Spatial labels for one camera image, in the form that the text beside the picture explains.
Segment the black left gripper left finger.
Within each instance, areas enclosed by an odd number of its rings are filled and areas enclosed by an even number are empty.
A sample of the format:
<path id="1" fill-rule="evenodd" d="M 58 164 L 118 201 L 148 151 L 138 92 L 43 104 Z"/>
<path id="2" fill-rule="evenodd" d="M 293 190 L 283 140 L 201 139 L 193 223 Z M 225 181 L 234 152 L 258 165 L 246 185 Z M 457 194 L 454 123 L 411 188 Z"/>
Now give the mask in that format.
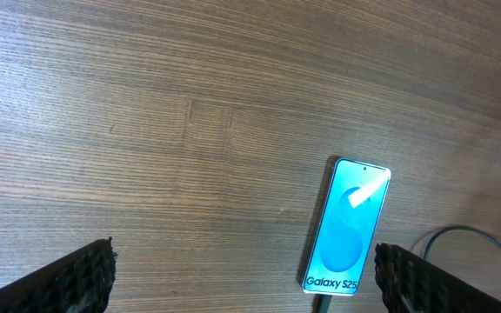
<path id="1" fill-rule="evenodd" d="M 0 313 L 103 313 L 116 279 L 112 239 L 98 239 L 0 289 Z"/>

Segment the Galaxy smartphone with teal screen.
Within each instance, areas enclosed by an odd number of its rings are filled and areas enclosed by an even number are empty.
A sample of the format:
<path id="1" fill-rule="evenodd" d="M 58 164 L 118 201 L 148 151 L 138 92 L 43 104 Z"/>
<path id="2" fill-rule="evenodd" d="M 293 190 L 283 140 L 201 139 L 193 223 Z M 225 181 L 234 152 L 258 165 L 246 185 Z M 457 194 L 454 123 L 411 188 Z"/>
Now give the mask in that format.
<path id="1" fill-rule="evenodd" d="M 303 274 L 304 292 L 357 293 L 390 180 L 385 167 L 335 161 Z"/>

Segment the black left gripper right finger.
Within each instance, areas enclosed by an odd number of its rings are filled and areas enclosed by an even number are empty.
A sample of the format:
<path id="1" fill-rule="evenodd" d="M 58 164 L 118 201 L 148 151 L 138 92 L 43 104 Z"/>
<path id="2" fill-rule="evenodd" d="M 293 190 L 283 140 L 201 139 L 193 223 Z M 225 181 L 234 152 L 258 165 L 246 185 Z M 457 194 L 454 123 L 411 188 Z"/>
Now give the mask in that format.
<path id="1" fill-rule="evenodd" d="M 375 251 L 375 280 L 390 313 L 501 313 L 501 301 L 398 245 Z"/>

